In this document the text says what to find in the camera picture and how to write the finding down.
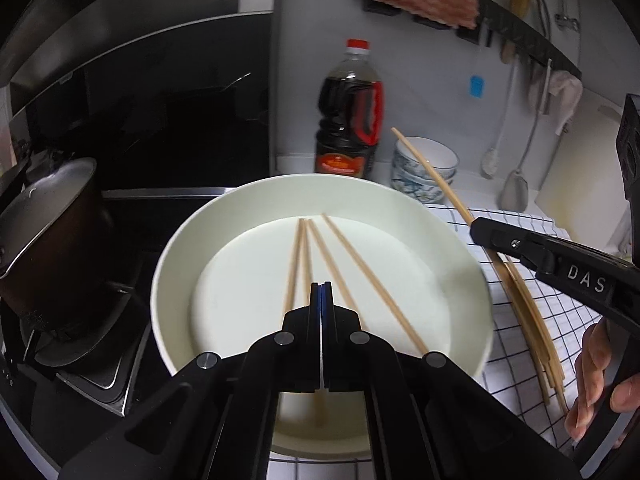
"finger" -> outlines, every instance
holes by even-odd
[[[634,412],[640,407],[640,374],[616,386],[610,405],[611,409],[617,413]]]
[[[589,334],[587,332],[584,333],[583,342],[586,344],[582,347],[582,352],[580,353],[582,379],[584,381],[584,400],[587,406],[596,403],[604,390],[604,374],[593,362],[591,352],[588,349],[590,335],[594,329],[595,327],[592,325],[589,327]]]
[[[609,335],[607,335],[607,323],[604,318],[595,326],[588,339],[587,347],[591,359],[598,370],[604,370],[611,361],[611,345],[609,343]]]
[[[576,383],[578,386],[578,398],[575,399],[575,403],[574,403],[577,410],[576,421],[575,421],[576,428],[584,428],[591,421],[591,417],[588,409],[589,407],[587,405],[587,400],[585,397],[585,389],[584,389],[584,375],[582,372],[583,353],[584,352],[580,352],[578,354],[578,357],[575,358],[575,363],[574,363]]]
[[[586,428],[578,428],[577,427],[577,417],[578,417],[578,399],[575,399],[574,405],[569,410],[566,419],[564,420],[564,428],[569,436],[574,439],[576,442],[580,440],[586,431]]]

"bottle label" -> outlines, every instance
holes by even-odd
[[[350,157],[341,153],[325,153],[316,159],[316,173],[362,177],[364,157]]]

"red bottle cap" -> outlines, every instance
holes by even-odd
[[[364,50],[369,50],[369,41],[365,40],[347,40],[348,48],[362,48]]]

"cutting board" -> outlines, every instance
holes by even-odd
[[[611,252],[628,207],[616,153],[622,108],[584,89],[536,204],[572,240]]]

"white bowl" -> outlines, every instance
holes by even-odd
[[[436,140],[425,139],[424,137],[407,137],[407,140],[431,163],[443,178],[451,178],[456,173],[460,160],[453,150],[444,144],[436,142]],[[391,165],[392,167],[402,168],[407,173],[421,178],[431,178],[420,162],[415,159],[413,153],[399,140],[396,141]]]
[[[470,375],[491,349],[491,301],[478,262],[415,200],[366,180],[287,175],[241,186],[196,211],[164,248],[151,291],[158,349],[175,374],[203,351],[225,358],[280,329],[297,218],[327,213],[431,350]],[[419,355],[322,220],[318,228],[367,323],[397,351]],[[313,279],[331,281],[312,242]],[[335,304],[345,305],[337,286]],[[298,287],[296,306],[308,303]],[[328,421],[313,424],[313,394],[281,394],[272,449],[316,459],[369,452],[361,392],[324,392]]]
[[[453,175],[445,179],[447,184],[451,185]],[[444,199],[443,190],[434,180],[420,178],[398,166],[391,168],[391,187],[423,204],[437,204]]]

